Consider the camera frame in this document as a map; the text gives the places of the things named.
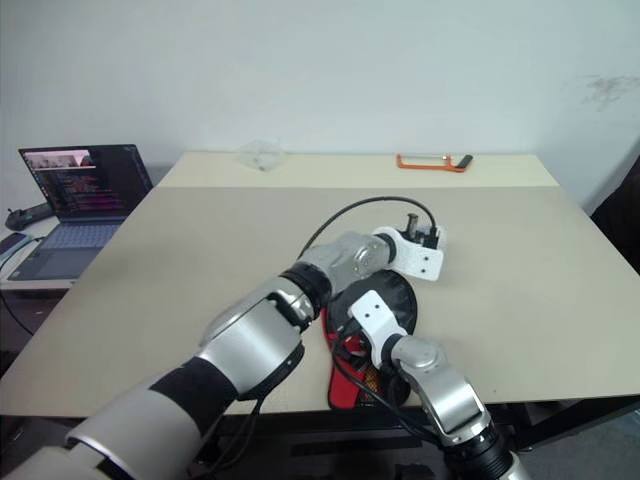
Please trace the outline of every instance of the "laptop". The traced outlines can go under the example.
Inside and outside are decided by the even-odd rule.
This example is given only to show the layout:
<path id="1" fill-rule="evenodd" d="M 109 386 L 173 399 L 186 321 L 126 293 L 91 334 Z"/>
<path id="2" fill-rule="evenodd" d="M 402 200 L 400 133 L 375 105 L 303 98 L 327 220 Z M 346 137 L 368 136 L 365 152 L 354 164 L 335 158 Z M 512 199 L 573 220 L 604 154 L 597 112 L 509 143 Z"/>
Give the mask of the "laptop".
<path id="1" fill-rule="evenodd" d="M 9 280 L 78 278 L 151 190 L 135 145 L 18 150 L 60 224 Z"/>

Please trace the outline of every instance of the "laptop keyboard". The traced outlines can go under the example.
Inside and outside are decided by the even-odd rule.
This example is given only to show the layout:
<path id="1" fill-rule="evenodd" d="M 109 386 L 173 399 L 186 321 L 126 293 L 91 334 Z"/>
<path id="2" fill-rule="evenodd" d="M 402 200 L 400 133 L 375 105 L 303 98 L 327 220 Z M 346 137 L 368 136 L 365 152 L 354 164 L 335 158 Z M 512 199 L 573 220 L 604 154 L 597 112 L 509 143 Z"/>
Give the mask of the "laptop keyboard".
<path id="1" fill-rule="evenodd" d="M 120 224 L 61 225 L 45 240 L 42 248 L 102 248 Z"/>

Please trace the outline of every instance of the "desk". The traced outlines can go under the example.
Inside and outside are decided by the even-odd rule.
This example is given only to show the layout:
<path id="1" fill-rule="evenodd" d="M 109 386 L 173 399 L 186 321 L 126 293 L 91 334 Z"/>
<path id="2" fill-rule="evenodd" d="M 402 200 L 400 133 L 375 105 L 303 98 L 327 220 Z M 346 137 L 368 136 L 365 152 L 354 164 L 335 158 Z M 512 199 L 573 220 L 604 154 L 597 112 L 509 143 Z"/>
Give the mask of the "desk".
<path id="1" fill-rule="evenodd" d="M 291 155 L 263 173 L 230 154 L 193 153 L 130 215 L 7 372 L 1 413 L 88 416 L 179 364 L 218 312 L 290 266 L 329 215 L 381 194 L 420 200 L 447 228 L 440 280 L 412 281 L 415 334 L 443 343 L 485 402 L 640 392 L 640 278 L 536 157 L 479 156 L 455 174 L 399 170 L 391 155 Z M 363 207 L 320 241 L 401 227 L 407 211 Z M 330 357 L 318 322 L 303 342 L 305 358 L 264 412 L 328 408 Z M 229 412 L 249 409 L 238 402 Z"/>

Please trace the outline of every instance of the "white wall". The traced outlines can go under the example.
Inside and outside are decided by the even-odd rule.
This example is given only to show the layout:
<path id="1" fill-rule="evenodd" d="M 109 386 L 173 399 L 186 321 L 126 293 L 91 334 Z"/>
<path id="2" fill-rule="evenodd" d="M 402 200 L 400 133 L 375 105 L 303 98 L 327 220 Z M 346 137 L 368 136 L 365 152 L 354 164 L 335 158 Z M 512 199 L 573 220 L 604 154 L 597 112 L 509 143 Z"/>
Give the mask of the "white wall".
<path id="1" fill-rule="evenodd" d="M 149 165 L 291 151 L 534 152 L 583 205 L 638 149 L 640 2 L 2 0 L 6 206 L 19 146 Z"/>

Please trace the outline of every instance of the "wire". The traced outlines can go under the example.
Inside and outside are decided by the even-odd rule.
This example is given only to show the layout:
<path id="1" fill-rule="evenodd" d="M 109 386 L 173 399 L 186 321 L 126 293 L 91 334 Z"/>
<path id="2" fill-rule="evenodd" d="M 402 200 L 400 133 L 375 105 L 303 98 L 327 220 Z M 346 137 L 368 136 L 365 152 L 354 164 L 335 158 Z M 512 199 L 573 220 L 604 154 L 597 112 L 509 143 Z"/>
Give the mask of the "wire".
<path id="1" fill-rule="evenodd" d="M 242 425 L 240 425 L 240 428 L 236 432 L 235 436 L 233 437 L 231 442 L 229 442 L 229 445 L 227 445 L 227 448 L 220 454 L 220 456 L 218 457 L 218 460 L 216 460 L 216 463 L 213 464 L 213 467 L 211 467 L 211 469 L 208 472 L 204 473 L 203 475 L 199 475 L 195 477 L 194 480 L 214 479 L 216 472 L 220 470 L 226 470 L 227 468 L 231 468 L 233 465 L 235 465 L 240 461 L 240 459 L 246 452 L 247 448 L 249 447 L 249 443 L 251 443 L 251 438 L 253 437 L 253 433 L 256 428 L 256 422 L 258 420 L 258 414 L 260 413 L 260 409 L 262 408 L 262 404 L 264 403 L 265 398 L 266 396 L 258 399 L 258 401 L 253 407 L 253 410 L 251 410 L 251 413 L 247 415 L 247 418 L 245 418 L 244 422 L 242 422 Z M 227 456 L 229 456 L 229 453 L 231 453 L 231 450 L 234 449 L 234 447 L 238 443 L 238 440 L 240 440 L 240 437 L 242 436 L 244 431 L 247 429 L 247 427 L 248 427 L 248 430 L 245 435 L 244 441 L 242 442 L 242 445 L 240 445 L 240 448 L 238 449 L 237 453 L 234 455 L 234 457 L 231 460 L 223 462 L 223 460 Z"/>
<path id="2" fill-rule="evenodd" d="M 420 438 L 421 440 L 423 440 L 423 441 L 425 441 L 427 443 L 431 443 L 432 445 L 436 445 L 437 447 L 440 447 L 440 440 L 438 439 L 438 436 L 435 433 L 430 432 L 423 425 L 420 425 L 420 423 L 415 421 L 413 418 L 411 418 L 408 415 L 405 415 L 404 413 L 402 413 L 398 409 L 398 407 L 396 407 L 396 406 L 392 405 L 391 403 L 387 402 L 376 391 L 374 391 L 371 388 L 367 387 L 363 382 L 361 382 L 356 377 L 351 375 L 351 373 L 349 373 L 342 366 L 342 364 L 338 361 L 339 360 L 338 348 L 340 348 L 340 340 L 337 340 L 337 341 L 334 342 L 333 348 L 331 349 L 331 358 L 333 359 L 333 364 L 340 371 L 340 373 L 342 375 L 344 375 L 344 377 L 347 380 L 349 380 L 351 383 L 353 383 L 360 390 L 362 390 L 362 391 L 366 392 L 367 394 L 369 394 L 369 396 L 371 396 L 371 398 L 373 398 L 376 402 L 378 402 L 384 408 L 389 410 L 389 412 L 391 412 L 398 419 L 400 424 L 403 427 L 405 427 L 406 430 L 411 435 L 414 435 L 414 436 Z"/>
<path id="3" fill-rule="evenodd" d="M 418 202 L 417 200 L 414 200 L 413 198 L 409 198 L 409 197 L 401 197 L 401 196 L 396 196 L 396 195 L 381 196 L 381 197 L 369 197 L 369 198 L 364 198 L 364 199 L 359 200 L 357 202 L 351 203 L 351 204 L 347 205 L 346 207 L 342 208 L 341 210 L 338 210 L 333 215 L 331 215 L 331 217 L 329 217 L 322 225 L 320 225 L 318 227 L 318 229 L 315 232 L 313 232 L 313 235 L 311 235 L 309 240 L 307 240 L 307 243 L 305 243 L 304 247 L 302 247 L 302 250 L 300 251 L 300 255 L 298 255 L 298 258 L 300 258 L 302 256 L 302 254 L 304 252 L 306 252 L 307 249 L 309 247 L 311 247 L 311 245 L 313 245 L 313 242 L 316 241 L 316 238 L 318 238 L 320 236 L 320 234 L 322 232 L 324 232 L 325 229 L 329 225 L 331 225 L 338 217 L 340 217 L 343 214 L 347 213 L 349 210 L 353 210 L 354 208 L 359 207 L 361 205 L 365 205 L 367 203 L 389 202 L 389 201 L 410 203 L 411 205 L 414 205 L 414 206 L 418 207 L 420 210 L 422 210 L 424 213 L 426 213 L 427 216 L 429 217 L 429 221 L 431 222 L 431 232 L 430 233 L 432 235 L 435 235 L 435 233 L 436 233 L 436 219 L 433 217 L 433 214 L 429 211 L 429 209 L 427 207 L 425 207 L 422 203 Z"/>
<path id="4" fill-rule="evenodd" d="M 42 240 L 44 237 L 37 237 L 37 238 L 32 238 L 31 240 L 29 240 L 26 243 L 23 243 L 22 245 L 20 245 L 18 248 L 16 248 L 13 252 L 11 252 L 11 255 L 9 255 L 7 258 L 4 259 L 4 261 L 2 262 L 2 264 L 0 265 L 0 272 L 2 272 L 2 269 L 4 268 L 4 266 L 7 264 L 7 262 L 9 260 L 11 260 L 11 258 L 13 258 L 13 256 L 18 253 L 20 250 L 22 250 L 24 247 L 26 247 L 27 245 L 30 245 L 31 242 L 39 242 L 40 240 Z M 7 312 L 9 312 L 9 315 L 11 316 L 11 318 L 13 318 L 15 320 L 15 322 L 20 325 L 20 327 L 27 332 L 29 335 L 31 335 L 33 337 L 34 332 L 32 332 L 29 328 L 27 328 L 27 326 L 22 323 L 20 321 L 20 319 L 16 316 L 15 313 L 13 313 L 13 311 L 11 310 L 11 308 L 9 308 L 9 304 L 7 303 L 7 299 L 4 297 L 4 295 L 2 294 L 2 289 L 0 289 L 0 300 L 2 300 L 2 303 L 4 304 L 4 308 L 7 309 Z"/>

